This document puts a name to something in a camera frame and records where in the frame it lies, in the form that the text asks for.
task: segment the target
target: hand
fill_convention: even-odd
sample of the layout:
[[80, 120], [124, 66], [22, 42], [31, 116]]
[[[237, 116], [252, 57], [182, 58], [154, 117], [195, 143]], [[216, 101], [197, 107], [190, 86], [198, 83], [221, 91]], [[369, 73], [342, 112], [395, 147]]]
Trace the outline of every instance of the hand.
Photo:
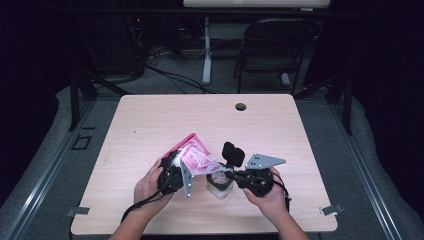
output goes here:
[[[277, 169], [271, 167], [270, 171], [271, 173], [273, 173], [273, 179], [279, 182], [280, 179], [276, 175], [280, 176], [280, 173], [277, 171]], [[249, 200], [249, 202], [253, 203], [254, 205], [258, 206], [262, 214], [266, 218], [268, 218], [272, 223], [276, 223], [277, 219], [289, 214], [285, 205], [284, 191], [277, 184], [274, 184], [272, 186], [271, 191], [263, 197], [256, 197], [247, 188], [244, 188], [243, 191], [247, 197], [247, 200]]]
[[[142, 201], [158, 191], [158, 178], [160, 173], [163, 171], [162, 167], [159, 167], [161, 163], [161, 159], [158, 159], [156, 163], [150, 168], [150, 170], [146, 173], [134, 188], [134, 203]], [[162, 196], [159, 194], [154, 202], [147, 203], [143, 205], [141, 208], [134, 210], [134, 213], [142, 214], [143, 217], [152, 219], [156, 214], [158, 214], [171, 200], [174, 194], [167, 194]]]

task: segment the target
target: wrist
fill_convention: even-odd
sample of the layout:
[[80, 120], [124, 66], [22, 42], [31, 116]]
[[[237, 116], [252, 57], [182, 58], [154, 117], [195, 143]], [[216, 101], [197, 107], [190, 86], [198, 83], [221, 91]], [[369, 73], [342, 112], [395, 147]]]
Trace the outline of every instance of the wrist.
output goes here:
[[128, 213], [128, 216], [132, 216], [132, 218], [137, 219], [140, 222], [149, 222], [152, 220], [153, 216], [149, 214], [144, 208], [137, 208]]
[[150, 219], [139, 209], [129, 212], [110, 239], [140, 239]]
[[270, 212], [263, 212], [262, 214], [273, 224], [273, 225], [280, 225], [281, 223], [284, 223], [288, 219], [291, 218], [290, 214], [287, 211], [281, 210], [273, 210]]

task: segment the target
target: wire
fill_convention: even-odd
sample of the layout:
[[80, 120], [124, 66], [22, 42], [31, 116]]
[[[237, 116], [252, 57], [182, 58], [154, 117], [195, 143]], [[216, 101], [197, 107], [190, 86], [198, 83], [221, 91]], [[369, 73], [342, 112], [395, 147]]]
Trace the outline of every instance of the wire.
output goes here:
[[166, 181], [165, 181], [165, 183], [162, 185], [162, 187], [160, 188], [160, 189], [158, 189], [152, 196], [150, 196], [150, 197], [148, 197], [148, 198], [146, 198], [146, 199], [144, 199], [144, 200], [141, 200], [141, 201], [139, 201], [139, 202], [137, 202], [137, 203], [134, 203], [132, 206], [130, 206], [126, 211], [125, 211], [125, 213], [124, 213], [124, 215], [122, 216], [122, 219], [121, 219], [121, 223], [125, 220], [125, 218], [128, 216], [128, 214], [131, 212], [131, 211], [133, 211], [134, 209], [136, 209], [136, 208], [141, 208], [143, 205], [146, 205], [146, 204], [148, 204], [148, 203], [151, 203], [151, 202], [154, 202], [154, 201], [157, 201], [157, 200], [159, 200], [159, 199], [161, 199], [162, 197], [163, 197], [163, 195], [162, 196], [160, 196], [159, 198], [156, 198], [156, 199], [153, 199], [153, 198], [155, 198], [157, 195], [159, 195], [163, 190], [165, 190], [165, 188], [168, 186], [168, 183], [169, 183], [169, 181], [171, 180], [171, 177], [168, 177], [167, 179], [166, 179]]
[[197, 18], [197, 23], [199, 24], [200, 30], [202, 30], [203, 36], [205, 36], [205, 30], [203, 29], [203, 26], [200, 23], [200, 20], [198, 18]]
[[[219, 92], [219, 91], [217, 91], [217, 90], [210, 90], [210, 89], [206, 89], [206, 88], [204, 88], [199, 82], [197, 82], [196, 80], [194, 80], [194, 79], [191, 79], [191, 78], [188, 78], [188, 77], [186, 77], [186, 76], [182, 76], [182, 75], [180, 75], [180, 74], [176, 74], [176, 73], [170, 73], [170, 72], [166, 72], [166, 71], [163, 71], [163, 70], [160, 70], [160, 69], [157, 69], [157, 68], [154, 68], [154, 67], [152, 67], [152, 66], [147, 66], [146, 68], [148, 68], [148, 69], [150, 69], [150, 70], [152, 70], [152, 71], [154, 71], [154, 72], [157, 72], [157, 73], [159, 73], [159, 74], [161, 74], [161, 75], [164, 75], [165, 77], [167, 77], [168, 79], [170, 79], [170, 80], [175, 80], [175, 81], [178, 81], [178, 82], [181, 82], [181, 83], [184, 83], [184, 84], [187, 84], [187, 85], [190, 85], [190, 86], [192, 86], [192, 87], [194, 87], [194, 88], [197, 88], [197, 89], [200, 89], [200, 90], [202, 90], [202, 92], [203, 92], [203, 94], [205, 94], [206, 92], [208, 92], [208, 93], [222, 93], [222, 92]], [[174, 83], [174, 85], [180, 90], [180, 91], [182, 91], [182, 92], [184, 92], [181, 88], [179, 88], [176, 84], [175, 84], [175, 82], [174, 81], [172, 81], [173, 83]]]
[[191, 58], [191, 59], [195, 59], [195, 58], [201, 57], [203, 55], [203, 53], [205, 53], [206, 48], [203, 48], [203, 50], [201, 50], [202, 52], [200, 54], [196, 55], [196, 56], [191, 56], [190, 54], [187, 53], [188, 51], [200, 51], [200, 49], [190, 49], [190, 50], [183, 49], [183, 50], [181, 50], [181, 52], [183, 52], [186, 57]]
[[278, 177], [278, 179], [279, 179], [281, 182], [277, 182], [277, 181], [275, 181], [274, 179], [269, 180], [269, 179], [266, 179], [266, 178], [263, 178], [263, 177], [256, 177], [256, 178], [255, 178], [255, 180], [262, 180], [262, 181], [269, 182], [269, 183], [274, 183], [274, 184], [277, 184], [278, 186], [280, 186], [280, 187], [283, 189], [283, 191], [284, 191], [284, 195], [285, 195], [285, 197], [284, 197], [284, 201], [285, 201], [285, 203], [286, 203], [287, 211], [290, 211], [290, 201], [292, 200], [292, 198], [290, 197], [289, 191], [287, 191], [287, 188], [286, 188], [286, 186], [284, 185], [284, 182], [283, 182], [283, 180], [281, 179], [281, 177], [280, 177], [280, 176], [278, 176], [277, 174], [275, 174], [275, 173], [273, 173], [273, 172], [271, 172], [271, 174], [272, 174], [272, 175], [277, 176], [277, 177]]

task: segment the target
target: metal bracket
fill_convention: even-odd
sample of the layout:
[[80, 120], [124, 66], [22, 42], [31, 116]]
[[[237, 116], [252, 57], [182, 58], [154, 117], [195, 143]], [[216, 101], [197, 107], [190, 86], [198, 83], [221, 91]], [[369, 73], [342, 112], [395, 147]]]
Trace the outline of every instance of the metal bracket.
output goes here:
[[194, 175], [191, 174], [190, 170], [188, 170], [187, 166], [183, 161], [180, 161], [181, 174], [183, 177], [184, 190], [186, 193], [186, 197], [190, 197], [191, 195], [191, 186], [193, 184]]
[[[77, 139], [74, 142], [74, 145], [72, 145], [71, 150], [87, 150], [88, 145], [90, 144], [91, 138], [92, 138], [91, 136], [81, 137], [81, 134], [79, 134]], [[77, 146], [80, 140], [86, 140], [84, 146]]]
[[87, 215], [88, 211], [90, 211], [90, 208], [84, 208], [84, 207], [76, 207], [76, 208], [70, 208], [65, 213], [68, 217], [75, 217], [77, 214]]
[[262, 170], [284, 163], [286, 163], [286, 160], [282, 158], [275, 158], [255, 153], [247, 162], [246, 169]]
[[325, 216], [333, 214], [333, 215], [337, 215], [340, 212], [344, 211], [344, 208], [342, 207], [342, 205], [337, 204], [334, 206], [329, 206], [326, 208], [319, 208], [319, 211], [321, 212], [321, 214], [324, 214]]

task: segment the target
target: black office chair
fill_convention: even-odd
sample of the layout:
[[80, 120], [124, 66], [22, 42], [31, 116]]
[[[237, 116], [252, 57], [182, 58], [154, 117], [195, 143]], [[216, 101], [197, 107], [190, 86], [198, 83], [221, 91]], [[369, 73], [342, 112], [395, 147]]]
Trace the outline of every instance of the black office chair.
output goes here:
[[238, 71], [238, 93], [242, 73], [295, 73], [296, 88], [306, 45], [318, 34], [319, 25], [306, 19], [267, 18], [250, 24], [244, 31], [233, 78]]

